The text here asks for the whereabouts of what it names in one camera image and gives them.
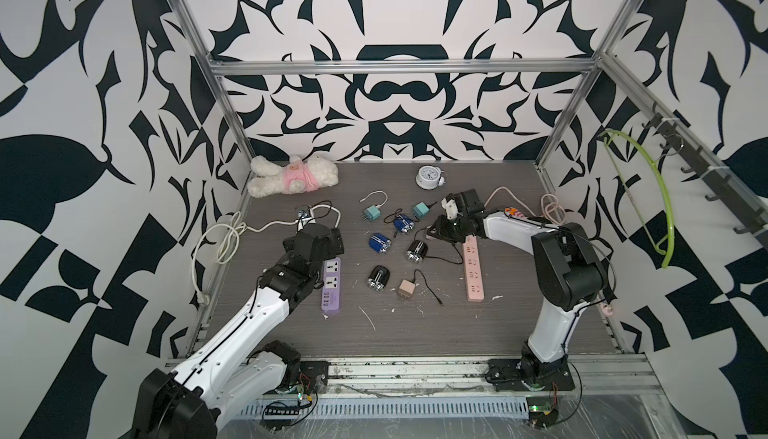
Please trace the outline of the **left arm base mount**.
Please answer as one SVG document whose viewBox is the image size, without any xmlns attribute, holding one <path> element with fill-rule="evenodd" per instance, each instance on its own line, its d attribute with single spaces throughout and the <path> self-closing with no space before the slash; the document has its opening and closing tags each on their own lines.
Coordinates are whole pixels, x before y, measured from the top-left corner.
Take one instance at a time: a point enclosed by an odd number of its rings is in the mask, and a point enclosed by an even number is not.
<svg viewBox="0 0 768 439">
<path fill-rule="evenodd" d="M 265 345 L 263 352 L 277 355 L 286 366 L 282 380 L 274 393 L 288 393 L 297 391 L 315 392 L 327 385 L 330 363 L 325 360 L 304 360 L 302 355 L 289 345 L 273 341 Z"/>
</svg>

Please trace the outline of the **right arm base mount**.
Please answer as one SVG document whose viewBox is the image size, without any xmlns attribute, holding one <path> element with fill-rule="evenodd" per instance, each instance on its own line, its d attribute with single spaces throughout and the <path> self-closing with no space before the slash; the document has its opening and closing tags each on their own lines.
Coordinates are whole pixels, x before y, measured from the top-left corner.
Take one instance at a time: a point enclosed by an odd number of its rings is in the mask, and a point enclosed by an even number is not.
<svg viewBox="0 0 768 439">
<path fill-rule="evenodd" d="M 484 375 L 487 383 L 497 392 L 573 391 L 575 383 L 569 369 L 568 355 L 562 347 L 555 350 L 555 358 L 542 361 L 525 343 L 519 358 L 491 359 Z"/>
</svg>

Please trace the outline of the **teal usb charger plug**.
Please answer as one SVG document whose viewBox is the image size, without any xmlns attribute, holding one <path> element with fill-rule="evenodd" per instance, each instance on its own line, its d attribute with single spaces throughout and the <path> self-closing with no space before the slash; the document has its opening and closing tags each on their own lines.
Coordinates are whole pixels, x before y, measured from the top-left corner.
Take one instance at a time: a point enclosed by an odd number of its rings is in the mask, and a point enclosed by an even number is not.
<svg viewBox="0 0 768 439">
<path fill-rule="evenodd" d="M 423 218 L 425 218 L 431 209 L 436 205 L 436 202 L 433 203 L 425 203 L 425 202 L 419 202 L 416 205 L 412 207 L 412 214 L 414 215 L 414 218 L 416 221 L 421 221 Z"/>
</svg>

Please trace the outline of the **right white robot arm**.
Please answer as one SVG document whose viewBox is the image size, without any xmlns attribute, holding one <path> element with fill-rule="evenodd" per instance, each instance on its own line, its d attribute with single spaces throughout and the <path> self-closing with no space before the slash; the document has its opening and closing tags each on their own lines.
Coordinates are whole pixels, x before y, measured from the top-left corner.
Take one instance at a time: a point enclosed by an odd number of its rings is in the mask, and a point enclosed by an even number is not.
<svg viewBox="0 0 768 439">
<path fill-rule="evenodd" d="M 565 358 L 581 311 L 608 286 L 608 275 L 583 227 L 489 212 L 473 189 L 447 195 L 440 206 L 443 213 L 428 229 L 431 237 L 463 243 L 474 236 L 533 257 L 543 304 L 524 355 L 541 365 Z"/>
</svg>

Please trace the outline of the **blue electric shaver white stripes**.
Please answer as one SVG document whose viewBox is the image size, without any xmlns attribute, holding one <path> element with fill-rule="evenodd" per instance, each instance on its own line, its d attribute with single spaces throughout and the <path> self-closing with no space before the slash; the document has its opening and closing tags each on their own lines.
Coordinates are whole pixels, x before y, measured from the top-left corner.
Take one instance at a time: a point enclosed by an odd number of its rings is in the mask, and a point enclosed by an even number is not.
<svg viewBox="0 0 768 439">
<path fill-rule="evenodd" d="M 368 239 L 369 247 L 378 254 L 386 254 L 391 248 L 392 241 L 381 233 L 373 233 Z"/>
</svg>

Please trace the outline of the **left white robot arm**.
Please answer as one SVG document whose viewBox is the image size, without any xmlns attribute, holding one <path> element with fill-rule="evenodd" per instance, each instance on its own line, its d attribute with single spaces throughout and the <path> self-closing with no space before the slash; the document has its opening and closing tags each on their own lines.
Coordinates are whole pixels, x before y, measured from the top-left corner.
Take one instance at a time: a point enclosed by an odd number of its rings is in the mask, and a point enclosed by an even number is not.
<svg viewBox="0 0 768 439">
<path fill-rule="evenodd" d="M 341 256 L 339 228 L 303 226 L 262 272 L 251 297 L 212 339 L 171 371 L 141 383 L 129 438 L 214 438 L 248 403 L 297 380 L 300 354 L 260 342 L 306 299 L 326 261 Z"/>
</svg>

